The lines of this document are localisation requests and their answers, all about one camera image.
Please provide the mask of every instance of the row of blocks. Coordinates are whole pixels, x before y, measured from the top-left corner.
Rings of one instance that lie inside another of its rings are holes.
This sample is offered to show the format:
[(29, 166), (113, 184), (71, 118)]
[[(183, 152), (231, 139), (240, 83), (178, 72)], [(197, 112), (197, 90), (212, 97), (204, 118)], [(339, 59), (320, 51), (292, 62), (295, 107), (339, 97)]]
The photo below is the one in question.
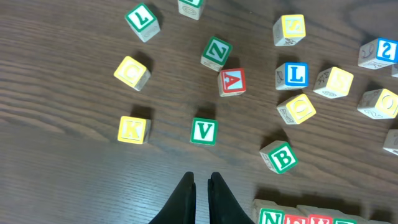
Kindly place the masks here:
[(252, 220), (256, 224), (390, 224), (347, 215), (334, 209), (306, 205), (293, 208), (259, 199), (252, 203)]

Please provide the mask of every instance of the wood grain surface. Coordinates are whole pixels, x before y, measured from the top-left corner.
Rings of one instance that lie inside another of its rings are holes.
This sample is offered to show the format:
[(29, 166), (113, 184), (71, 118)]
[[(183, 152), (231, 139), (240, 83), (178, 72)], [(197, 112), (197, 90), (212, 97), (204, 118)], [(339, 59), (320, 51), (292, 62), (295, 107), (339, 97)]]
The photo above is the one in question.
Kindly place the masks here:
[[(186, 171), (195, 173), (197, 223), (208, 223), (206, 180), (219, 171), (249, 213), (253, 198), (340, 209), (398, 222), (398, 157), (382, 144), (395, 120), (356, 110), (366, 90), (398, 93), (391, 68), (357, 66), (376, 37), (398, 39), (396, 0), (211, 0), (199, 21), (177, 0), (146, 2), (162, 31), (142, 43), (124, 15), (139, 1), (0, 0), (0, 223), (147, 223)], [(272, 25), (304, 14), (307, 36), (274, 47)], [(247, 92), (220, 98), (200, 65), (211, 36), (234, 47)], [(152, 72), (141, 92), (113, 77), (130, 55)], [(274, 70), (307, 62), (310, 87), (275, 90)], [(354, 74), (347, 97), (312, 91), (318, 73)], [(317, 114), (285, 125), (276, 105), (304, 92)], [(121, 116), (152, 120), (149, 142), (117, 141)], [(195, 116), (219, 123), (217, 145), (190, 143)], [(276, 175), (259, 150), (289, 140), (299, 164)]]

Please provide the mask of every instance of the wooden table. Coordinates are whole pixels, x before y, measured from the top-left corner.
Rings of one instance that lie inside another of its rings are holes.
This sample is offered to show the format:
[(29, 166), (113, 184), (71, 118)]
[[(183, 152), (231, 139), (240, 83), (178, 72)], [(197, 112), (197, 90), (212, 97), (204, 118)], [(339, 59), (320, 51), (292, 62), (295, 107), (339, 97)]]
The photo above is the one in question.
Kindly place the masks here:
[[(0, 1), (0, 223), (147, 223), (186, 171), (195, 173), (197, 223), (208, 223), (206, 181), (219, 171), (245, 211), (254, 197), (281, 205), (335, 208), (398, 222), (398, 157), (382, 144), (394, 120), (356, 110), (366, 90), (398, 93), (391, 68), (357, 66), (361, 44), (398, 39), (398, 1), (212, 0), (199, 21), (177, 0), (149, 7), (162, 31), (143, 44), (124, 20), (138, 1)], [(305, 15), (307, 37), (274, 47), (272, 25)], [(234, 47), (248, 90), (220, 98), (217, 73), (200, 65), (211, 36)], [(152, 71), (141, 92), (113, 77), (130, 55)], [(307, 62), (303, 89), (317, 115), (285, 125), (275, 106), (299, 91), (277, 91), (274, 70)], [(349, 96), (312, 91), (332, 65), (355, 75)], [(149, 143), (117, 141), (121, 116), (153, 122)], [(190, 143), (194, 116), (219, 122), (215, 147)], [(284, 175), (259, 150), (289, 139), (299, 159)]]

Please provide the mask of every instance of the white block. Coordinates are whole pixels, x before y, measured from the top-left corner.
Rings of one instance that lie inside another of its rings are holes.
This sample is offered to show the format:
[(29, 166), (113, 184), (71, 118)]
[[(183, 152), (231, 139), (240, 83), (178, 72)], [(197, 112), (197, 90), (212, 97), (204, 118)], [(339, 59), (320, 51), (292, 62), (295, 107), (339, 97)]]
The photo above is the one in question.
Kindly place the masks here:
[(360, 48), (358, 66), (375, 70), (397, 63), (397, 48), (394, 40), (373, 40)]
[(272, 28), (275, 46), (293, 46), (305, 37), (303, 15), (284, 15)]
[(398, 96), (387, 89), (367, 91), (357, 109), (372, 119), (394, 119), (398, 113)]
[(383, 149), (398, 156), (398, 129), (388, 131)]
[(206, 0), (178, 0), (178, 11), (184, 16), (199, 20), (206, 5)]

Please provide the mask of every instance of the wooden block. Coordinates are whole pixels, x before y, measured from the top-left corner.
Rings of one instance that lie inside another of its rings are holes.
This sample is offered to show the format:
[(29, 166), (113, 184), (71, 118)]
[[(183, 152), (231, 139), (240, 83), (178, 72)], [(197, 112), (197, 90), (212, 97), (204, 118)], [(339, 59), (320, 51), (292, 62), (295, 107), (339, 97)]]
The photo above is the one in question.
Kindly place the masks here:
[(303, 15), (284, 15), (272, 28), (275, 46), (293, 46), (305, 37)]
[(243, 68), (222, 70), (218, 74), (220, 96), (237, 96), (246, 91), (246, 79)]
[(218, 122), (213, 119), (194, 118), (191, 142), (214, 146), (217, 140)]
[(133, 144), (148, 141), (150, 120), (123, 116), (120, 119), (118, 140)]
[(150, 71), (133, 58), (127, 56), (116, 69), (114, 76), (137, 91), (141, 91), (150, 78)]
[(358, 66), (379, 69), (397, 63), (398, 42), (394, 40), (377, 38), (359, 50)]
[(398, 78), (398, 63), (392, 65), (391, 76)]
[(220, 40), (217, 37), (211, 37), (209, 43), (203, 51), (200, 63), (213, 69), (214, 71), (219, 72), (224, 67), (231, 51), (231, 44)]
[(160, 25), (157, 18), (144, 3), (138, 4), (124, 18), (143, 42), (147, 42), (160, 32)]
[(275, 70), (277, 90), (299, 90), (308, 87), (308, 64), (286, 62)]
[(254, 199), (252, 203), (252, 220), (254, 223), (259, 224), (259, 217), (261, 215), (261, 209), (267, 208), (270, 205), (277, 205), (275, 202), (268, 200)]
[(289, 98), (277, 110), (286, 124), (301, 124), (317, 113), (306, 94)]
[(313, 91), (334, 99), (348, 95), (354, 75), (337, 67), (319, 73)]
[(367, 91), (358, 104), (358, 111), (372, 119), (394, 119), (398, 113), (398, 96), (387, 89)]
[(283, 174), (299, 162), (291, 146), (285, 141), (274, 141), (260, 150), (267, 167), (277, 174)]
[(389, 130), (386, 140), (384, 141), (383, 149), (398, 156), (398, 130)]
[(184, 16), (199, 20), (206, 5), (206, 0), (178, 0), (178, 11)]
[(317, 207), (297, 205), (297, 209), (308, 217), (308, 224), (333, 224), (333, 217), (322, 214)]

